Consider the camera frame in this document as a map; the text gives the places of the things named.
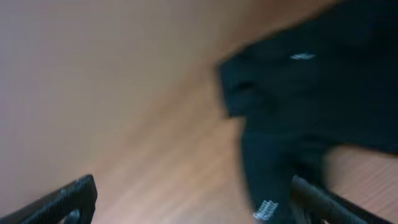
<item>embroidered logo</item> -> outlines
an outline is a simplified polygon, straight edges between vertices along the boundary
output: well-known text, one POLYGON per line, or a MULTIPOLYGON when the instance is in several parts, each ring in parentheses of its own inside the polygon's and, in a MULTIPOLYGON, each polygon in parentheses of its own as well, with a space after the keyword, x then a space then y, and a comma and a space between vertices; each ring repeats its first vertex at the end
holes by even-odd
POLYGON ((314 58, 315 54, 308 54, 308 53, 302 53, 302 54, 294 54, 291 55, 290 58, 294 60, 308 60, 311 58, 314 58))
POLYGON ((269 201, 264 200, 262 202, 260 208, 257 210, 257 212, 255 212, 253 214, 253 217, 258 220, 267 221, 273 216, 278 205, 279 205, 278 203, 275 203, 271 200, 269 200, 269 201))

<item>wooden floor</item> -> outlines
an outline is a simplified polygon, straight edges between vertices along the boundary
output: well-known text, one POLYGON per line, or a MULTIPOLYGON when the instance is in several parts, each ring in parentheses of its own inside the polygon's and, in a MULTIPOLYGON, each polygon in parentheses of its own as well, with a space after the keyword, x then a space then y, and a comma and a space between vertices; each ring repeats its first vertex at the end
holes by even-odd
MULTIPOLYGON (((299 9, 312 6, 311 1, 291 2, 296 5, 291 7, 294 21, 302 17, 298 4, 299 9)), ((288 24, 285 14, 280 15, 279 25, 268 26, 268 31, 288 24)), ((256 24, 255 18, 246 22, 256 24)), ((243 34, 237 31, 233 37, 243 34)), ((192 75, 160 96, 142 122, 132 127, 122 150, 88 168, 99 193, 93 223, 253 223, 236 144, 241 124, 225 119, 210 68, 223 54, 210 54, 205 70, 193 69, 192 75)), ((395 159, 341 147, 329 161, 335 192, 398 223, 395 159)))

